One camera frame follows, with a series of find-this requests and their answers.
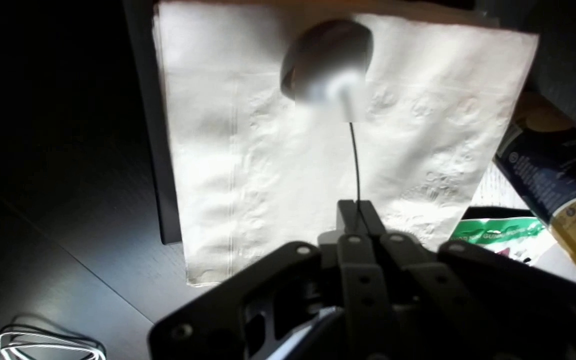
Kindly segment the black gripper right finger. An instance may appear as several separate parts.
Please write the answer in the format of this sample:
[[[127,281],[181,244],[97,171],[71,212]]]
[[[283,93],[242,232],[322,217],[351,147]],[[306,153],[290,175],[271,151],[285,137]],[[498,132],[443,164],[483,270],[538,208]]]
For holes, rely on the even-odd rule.
[[[418,360],[493,360],[497,323],[466,282],[408,232],[389,232],[371,200],[359,217],[387,267],[405,344]]]

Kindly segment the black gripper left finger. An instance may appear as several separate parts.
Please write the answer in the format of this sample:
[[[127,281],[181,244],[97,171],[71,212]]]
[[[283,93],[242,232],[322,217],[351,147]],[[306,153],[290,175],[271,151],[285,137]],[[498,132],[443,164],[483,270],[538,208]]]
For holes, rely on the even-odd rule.
[[[338,202],[338,228],[343,237],[337,244],[337,257],[343,278],[351,359],[392,360],[396,349],[389,340],[389,293],[359,202]]]

